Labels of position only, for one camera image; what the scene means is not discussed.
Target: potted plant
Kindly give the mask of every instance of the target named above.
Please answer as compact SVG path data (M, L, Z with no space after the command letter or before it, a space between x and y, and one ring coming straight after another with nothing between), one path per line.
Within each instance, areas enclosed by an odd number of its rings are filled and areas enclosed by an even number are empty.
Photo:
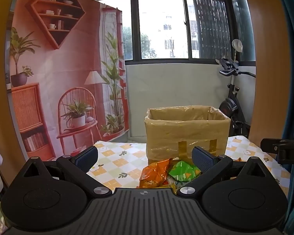
M62 115L66 121L71 121L71 127L77 128L85 125L86 113L93 109L83 101L73 100L73 104L65 104L68 112Z
M119 83L121 77L119 68L117 67L118 61L120 59L117 53L117 39L115 39L115 37L109 32L106 36L106 39L110 44L110 46L106 45L106 50L109 54L111 63L109 65L106 62L101 61L107 68L105 70L107 76L104 76L102 74L100 76L105 81L105 84L107 84L111 90L109 99L113 103L111 104L111 107L114 112L114 116L111 114L106 116L107 124L103 125L101 127L101 130L105 132L103 138L105 140L111 140L119 136L122 133L122 130L124 130L124 120L123 115L121 114L121 104L118 100L122 87Z
M33 72L29 66L22 66L23 71L19 73L18 71L18 61L20 56L26 51L30 51L35 54L33 47L40 48L39 45L33 43L35 40L28 40L29 36L33 32L29 33L27 36L19 37L16 29L12 27L11 29L11 38L10 38L10 56L12 56L15 62L15 75L11 75L11 83L14 87L25 85L27 78L33 76Z

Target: green snack bag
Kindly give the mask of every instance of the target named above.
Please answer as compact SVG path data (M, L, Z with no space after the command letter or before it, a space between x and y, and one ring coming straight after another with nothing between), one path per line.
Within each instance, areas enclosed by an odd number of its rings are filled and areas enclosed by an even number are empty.
M175 180L180 182L192 181L201 171L195 165L189 165L185 161L179 161L169 172Z

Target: checkered tablecloth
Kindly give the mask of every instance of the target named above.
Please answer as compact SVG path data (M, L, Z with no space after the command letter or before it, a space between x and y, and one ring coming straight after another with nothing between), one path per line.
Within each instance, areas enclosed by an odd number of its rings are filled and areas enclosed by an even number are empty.
M116 187L136 188L139 185L142 170L148 166L146 144L98 141L95 146L98 149L98 161L88 175L112 191ZM290 173L244 136L229 137L225 154L234 160L241 158L242 161L247 161L250 156L258 156L284 193L288 194Z
M146 144L98 141L98 161L87 173L112 191L136 188L143 168L148 166Z
M263 163L267 166L281 189L288 195L290 184L290 173L278 164L275 159L251 143L244 136L229 137L225 154L233 160L241 158L242 161L247 161L250 156L258 156Z

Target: orange snack bag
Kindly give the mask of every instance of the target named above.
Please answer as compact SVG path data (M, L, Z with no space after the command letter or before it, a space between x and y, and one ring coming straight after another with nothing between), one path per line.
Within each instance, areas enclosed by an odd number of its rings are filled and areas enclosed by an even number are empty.
M138 188L155 188L161 186L167 177L170 159L152 163L143 168Z

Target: wicker chair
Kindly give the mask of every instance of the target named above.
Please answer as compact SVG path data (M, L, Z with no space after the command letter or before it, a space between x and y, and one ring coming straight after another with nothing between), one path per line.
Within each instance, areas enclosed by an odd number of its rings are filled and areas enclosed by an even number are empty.
M71 130L71 120L63 119L61 116L68 113L68 106L69 104L73 104L75 101L83 101L86 104L93 107L92 110L87 112L86 119L88 117L94 118L92 122L86 123L84 127L81 127L80 130ZM82 147L78 147L76 143L76 134L79 134L81 132L89 131L90 136L92 138L92 143L94 144L94 136L92 132L92 128L94 128L98 138L101 140L101 135L97 126L97 120L96 120L96 103L95 103L95 97L93 94L86 88L82 87L74 87L68 91L66 91L60 98L58 103L58 125L59 125L59 136L57 139L60 139L61 146L63 153L66 154L64 149L64 141L63 138L72 136L74 140L74 145L76 150L71 153L70 155L74 156L78 154L82 149Z

